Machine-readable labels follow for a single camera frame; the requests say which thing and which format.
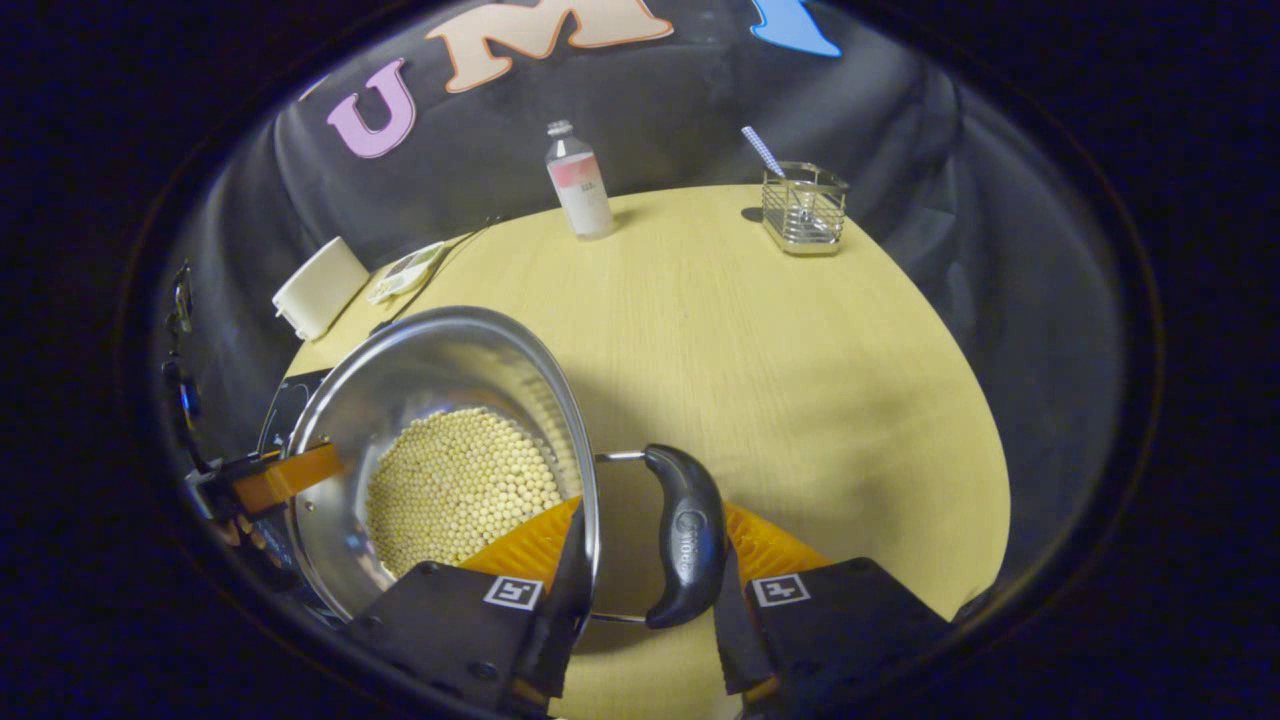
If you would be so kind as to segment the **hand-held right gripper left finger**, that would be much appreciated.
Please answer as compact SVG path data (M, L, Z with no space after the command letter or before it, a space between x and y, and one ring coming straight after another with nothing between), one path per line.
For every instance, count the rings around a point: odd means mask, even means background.
M424 561L346 625L346 637L429 689L483 711L543 716L564 691L591 582L580 498L485 548L470 566Z

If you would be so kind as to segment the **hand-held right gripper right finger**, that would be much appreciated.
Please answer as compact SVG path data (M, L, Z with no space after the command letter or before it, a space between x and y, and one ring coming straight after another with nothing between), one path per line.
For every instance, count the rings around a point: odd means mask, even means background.
M950 621L868 557L831 561L774 523L724 507L730 552L716 641L740 720L823 712L931 652Z

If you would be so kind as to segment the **black induction cooktop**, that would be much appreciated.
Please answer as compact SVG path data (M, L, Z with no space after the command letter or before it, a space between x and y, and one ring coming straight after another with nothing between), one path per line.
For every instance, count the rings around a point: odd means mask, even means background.
M256 454L269 456L284 451L302 411L332 369L288 375L276 387L259 434Z

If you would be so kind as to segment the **stainless steel pot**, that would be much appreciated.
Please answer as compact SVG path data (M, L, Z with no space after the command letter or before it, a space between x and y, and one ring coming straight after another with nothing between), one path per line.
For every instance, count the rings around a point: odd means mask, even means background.
M730 541L710 473L667 445L596 452L550 350L503 313L451 306L390 324L347 354L310 395L283 448L291 459L330 445L342 464L338 473L300 492L285 512L294 560L329 612L348 621L396 580L364 506L379 457L411 421L472 409L527 432L559 491L580 497L580 553L589 585L596 584L604 553L596 469L643 462L663 492L658 550L664 588L640 621L666 629L713 607Z

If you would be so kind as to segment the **pile of yellow soybeans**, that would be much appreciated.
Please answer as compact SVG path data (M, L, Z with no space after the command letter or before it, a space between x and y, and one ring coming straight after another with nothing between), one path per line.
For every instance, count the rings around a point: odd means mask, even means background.
M372 547L394 577L476 560L525 521L576 505L581 480L558 470L545 441L490 409L413 419L367 480Z

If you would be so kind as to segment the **white toaster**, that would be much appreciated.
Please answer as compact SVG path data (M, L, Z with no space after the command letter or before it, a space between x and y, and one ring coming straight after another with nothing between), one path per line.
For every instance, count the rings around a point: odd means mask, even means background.
M337 236L285 281L271 305L300 340L320 340L370 275L346 240Z

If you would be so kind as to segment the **white divided bean dish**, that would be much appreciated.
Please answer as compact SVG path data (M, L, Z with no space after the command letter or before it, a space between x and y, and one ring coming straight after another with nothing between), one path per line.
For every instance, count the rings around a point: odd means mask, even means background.
M449 247L442 241L406 254L372 282L366 300L379 305L419 290L435 274Z

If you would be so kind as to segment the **clear bottle with pink label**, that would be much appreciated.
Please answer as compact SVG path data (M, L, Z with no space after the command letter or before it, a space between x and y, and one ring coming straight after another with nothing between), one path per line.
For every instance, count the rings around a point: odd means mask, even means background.
M552 145L545 167L570 227L580 240L599 240L614 229L614 217L594 149L568 120L547 127Z

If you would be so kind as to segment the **striped straw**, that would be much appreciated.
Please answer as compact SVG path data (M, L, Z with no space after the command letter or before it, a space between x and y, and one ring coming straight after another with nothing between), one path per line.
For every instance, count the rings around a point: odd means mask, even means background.
M744 138L748 141L748 143L750 145L750 147L760 158L762 164L764 165L764 168L769 173L772 173L773 176L777 176L780 178L785 178L786 177L786 170L782 168L781 163L774 156L774 154L771 151L771 149L767 146L767 143L764 142L764 140L759 136L759 133L751 126L744 126L740 129L740 132L744 136Z

